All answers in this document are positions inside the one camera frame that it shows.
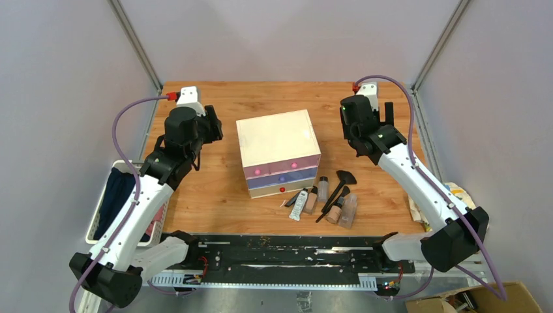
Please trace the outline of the round beige foundation bottle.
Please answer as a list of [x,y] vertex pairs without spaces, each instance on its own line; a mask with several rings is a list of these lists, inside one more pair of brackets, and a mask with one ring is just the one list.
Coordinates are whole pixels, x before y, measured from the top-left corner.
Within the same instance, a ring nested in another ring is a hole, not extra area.
[[331,224],[336,224],[342,214],[342,206],[344,205],[345,199],[340,198],[338,203],[332,206],[331,210],[326,215],[326,220]]

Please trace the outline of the white mini drawer cabinet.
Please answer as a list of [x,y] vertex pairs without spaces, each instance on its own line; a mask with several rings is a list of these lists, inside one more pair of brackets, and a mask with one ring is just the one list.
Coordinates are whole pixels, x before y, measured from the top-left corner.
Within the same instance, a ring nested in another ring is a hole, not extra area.
[[277,113],[236,121],[241,164],[252,199],[296,192],[315,185],[318,167],[273,173],[269,164],[320,155],[320,146],[307,110]]

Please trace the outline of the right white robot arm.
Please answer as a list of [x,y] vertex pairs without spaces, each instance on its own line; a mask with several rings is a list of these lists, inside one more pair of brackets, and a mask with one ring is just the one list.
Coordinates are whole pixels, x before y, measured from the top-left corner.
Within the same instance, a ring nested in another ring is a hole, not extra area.
[[381,122],[368,97],[353,95],[340,102],[344,138],[359,157],[367,156],[386,171],[422,210],[429,233],[383,236],[372,255],[374,267],[389,272],[399,261],[426,261],[447,272],[479,251],[489,215],[469,208],[441,184],[408,147],[408,140],[389,123]]

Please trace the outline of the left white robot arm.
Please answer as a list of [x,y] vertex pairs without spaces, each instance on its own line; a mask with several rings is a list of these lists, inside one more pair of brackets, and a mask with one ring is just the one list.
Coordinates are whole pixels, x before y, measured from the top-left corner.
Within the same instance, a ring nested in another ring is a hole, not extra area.
[[140,170],[131,172],[135,189],[103,238],[88,253],[75,253],[69,267],[83,288],[112,307],[125,308],[142,284],[179,264],[193,269],[200,260],[198,238],[174,231],[165,240],[136,254],[143,234],[161,205],[191,170],[199,170],[202,146],[223,138],[215,108],[199,113],[191,106],[174,108],[165,120],[165,133]]

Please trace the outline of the pink drawer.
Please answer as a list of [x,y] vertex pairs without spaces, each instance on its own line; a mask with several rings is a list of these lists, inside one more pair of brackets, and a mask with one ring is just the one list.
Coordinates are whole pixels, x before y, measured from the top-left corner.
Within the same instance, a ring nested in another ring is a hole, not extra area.
[[318,167],[320,155],[303,156],[299,158],[280,160],[269,164],[269,171],[273,173],[284,173],[297,171],[305,168]]

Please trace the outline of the square beige foundation bottle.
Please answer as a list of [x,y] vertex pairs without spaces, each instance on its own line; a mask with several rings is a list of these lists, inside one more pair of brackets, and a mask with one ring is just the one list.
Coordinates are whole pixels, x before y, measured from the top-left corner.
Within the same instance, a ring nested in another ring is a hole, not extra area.
[[317,186],[313,186],[308,193],[308,197],[306,199],[305,206],[303,208],[303,212],[308,215],[312,215],[316,208],[316,202],[318,199],[318,188]]

